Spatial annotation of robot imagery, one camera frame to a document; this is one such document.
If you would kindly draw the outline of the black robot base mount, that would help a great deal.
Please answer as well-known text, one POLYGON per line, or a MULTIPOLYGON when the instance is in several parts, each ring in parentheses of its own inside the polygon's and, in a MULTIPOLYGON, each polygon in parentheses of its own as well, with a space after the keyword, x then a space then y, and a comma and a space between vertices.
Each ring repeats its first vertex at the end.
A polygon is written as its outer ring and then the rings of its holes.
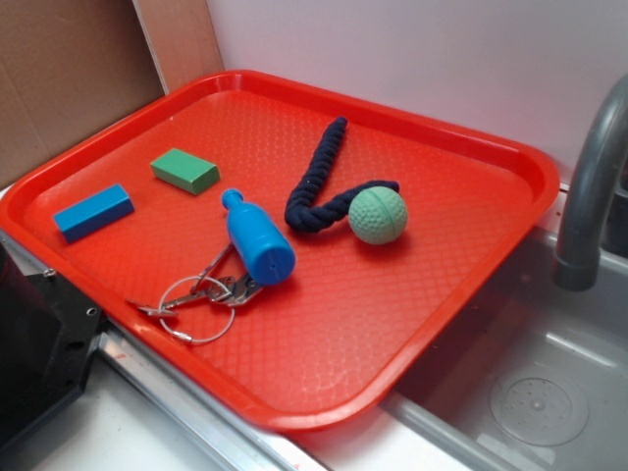
POLYGON ((1 249, 1 449, 82 395, 103 312, 60 274, 24 274, 1 249))

